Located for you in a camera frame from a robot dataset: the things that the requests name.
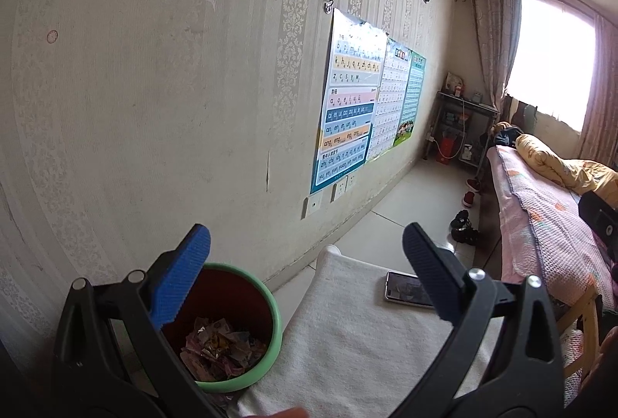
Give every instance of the smartphone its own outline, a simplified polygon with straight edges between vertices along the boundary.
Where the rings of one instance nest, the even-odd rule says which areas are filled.
[[[421,308],[433,308],[431,299],[416,275],[400,272],[386,274],[384,299]]]

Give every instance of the curtain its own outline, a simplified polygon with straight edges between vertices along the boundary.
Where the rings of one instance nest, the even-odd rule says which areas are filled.
[[[580,159],[611,166],[618,143],[618,28],[597,14],[594,32],[594,69],[577,151]]]
[[[501,111],[517,53],[521,0],[474,0],[474,7],[485,90]]]

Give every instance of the educational poster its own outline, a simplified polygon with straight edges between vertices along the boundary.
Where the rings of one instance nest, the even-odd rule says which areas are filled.
[[[381,29],[334,9],[311,193],[365,163],[386,39]]]
[[[404,106],[401,110],[401,119],[395,136],[393,146],[404,142],[412,135],[414,121],[416,119],[416,111],[418,110],[418,100],[421,96],[423,87],[424,68],[427,59],[418,55],[413,50],[411,52],[412,64],[410,65],[410,76],[408,77],[408,88],[406,90],[406,98]]]
[[[393,146],[406,98],[412,50],[388,39],[382,83],[378,93],[372,137],[367,160],[372,160]]]

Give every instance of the hand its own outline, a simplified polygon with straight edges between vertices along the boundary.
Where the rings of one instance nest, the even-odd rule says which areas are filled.
[[[256,416],[255,418],[269,418],[267,416]],[[309,418],[307,411],[303,408],[291,408],[290,410],[279,411],[271,414],[270,418]]]
[[[580,391],[582,388],[584,388],[584,386],[588,385],[588,382],[590,381],[590,377],[592,376],[592,374],[598,369],[598,367],[601,365],[601,363],[603,362],[603,355],[610,349],[610,347],[616,343],[618,341],[618,327],[614,327],[612,328],[612,330],[608,333],[608,335],[605,337],[605,340],[603,340],[603,343],[601,343],[601,346],[599,347],[599,355],[596,358],[596,360],[594,361],[594,364],[592,365],[592,369],[590,370],[590,373],[588,373],[588,376],[586,376],[583,381],[582,381],[582,385],[580,386]]]

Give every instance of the black shoe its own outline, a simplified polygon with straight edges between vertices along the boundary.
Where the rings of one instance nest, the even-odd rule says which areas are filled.
[[[468,219],[468,211],[466,209],[461,210],[455,216],[455,219],[450,222],[451,228],[463,228],[467,225],[470,225],[470,220]]]
[[[472,228],[471,225],[463,228],[453,228],[450,231],[450,236],[455,242],[459,242],[460,244],[477,245],[478,230]]]

